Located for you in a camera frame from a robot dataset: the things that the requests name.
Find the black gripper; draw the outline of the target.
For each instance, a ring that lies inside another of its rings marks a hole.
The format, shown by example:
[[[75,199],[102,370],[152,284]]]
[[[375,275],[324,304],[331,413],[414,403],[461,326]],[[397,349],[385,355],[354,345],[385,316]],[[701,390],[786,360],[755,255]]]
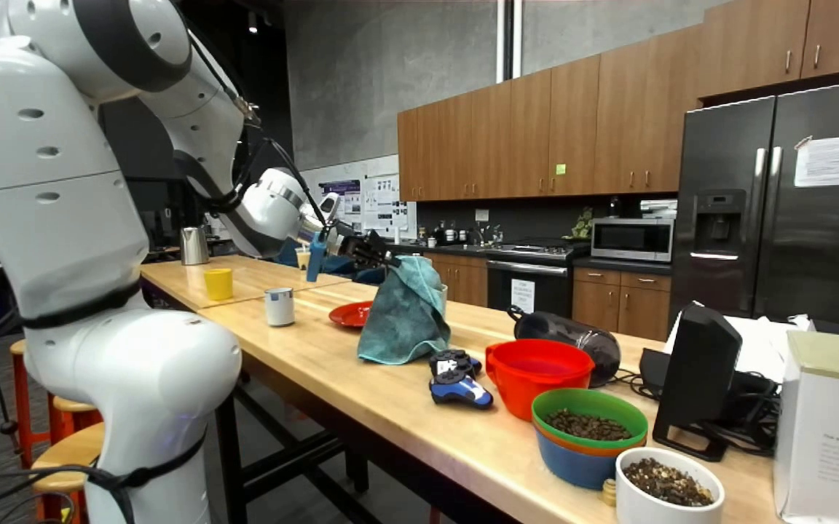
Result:
[[[324,245],[327,245],[324,268],[328,275],[368,271],[382,265],[386,256],[386,245],[375,231],[359,234],[346,223],[331,223]]]

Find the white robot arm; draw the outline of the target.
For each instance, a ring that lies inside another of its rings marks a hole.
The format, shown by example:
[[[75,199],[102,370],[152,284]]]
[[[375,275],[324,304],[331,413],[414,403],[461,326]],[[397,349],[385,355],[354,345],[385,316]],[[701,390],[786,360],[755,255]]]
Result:
[[[242,370],[235,339],[153,309],[148,236],[98,112],[133,99],[244,250],[309,239],[372,265],[382,243],[324,215],[172,0],[0,0],[0,268],[30,377],[102,413],[91,524],[210,524],[203,435]]]

